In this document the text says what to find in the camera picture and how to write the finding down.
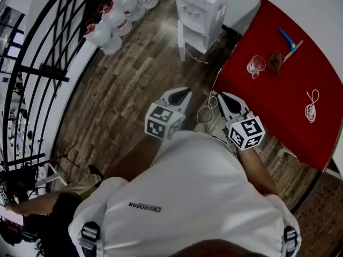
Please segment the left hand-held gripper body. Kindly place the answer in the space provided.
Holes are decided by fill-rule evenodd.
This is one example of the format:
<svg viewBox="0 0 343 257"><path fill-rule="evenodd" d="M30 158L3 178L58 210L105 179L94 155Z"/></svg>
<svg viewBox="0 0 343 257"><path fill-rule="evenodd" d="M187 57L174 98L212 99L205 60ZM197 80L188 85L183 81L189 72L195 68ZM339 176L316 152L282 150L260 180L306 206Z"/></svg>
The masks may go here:
<svg viewBox="0 0 343 257"><path fill-rule="evenodd" d="M165 99L151 104L145 116L144 132L160 140L170 140L185 120L185 107L173 106Z"/></svg>

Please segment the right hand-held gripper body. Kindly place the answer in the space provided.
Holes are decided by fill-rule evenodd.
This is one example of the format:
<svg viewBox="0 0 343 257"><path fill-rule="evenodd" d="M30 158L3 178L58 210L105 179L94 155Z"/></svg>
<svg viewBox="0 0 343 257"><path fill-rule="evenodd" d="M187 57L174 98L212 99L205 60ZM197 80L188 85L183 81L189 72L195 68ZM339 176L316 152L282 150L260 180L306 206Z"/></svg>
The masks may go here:
<svg viewBox="0 0 343 257"><path fill-rule="evenodd" d="M227 121L225 127L228 129L227 139L241 151L258 146L265 135L260 118L252 111L239 117L235 122Z"/></svg>

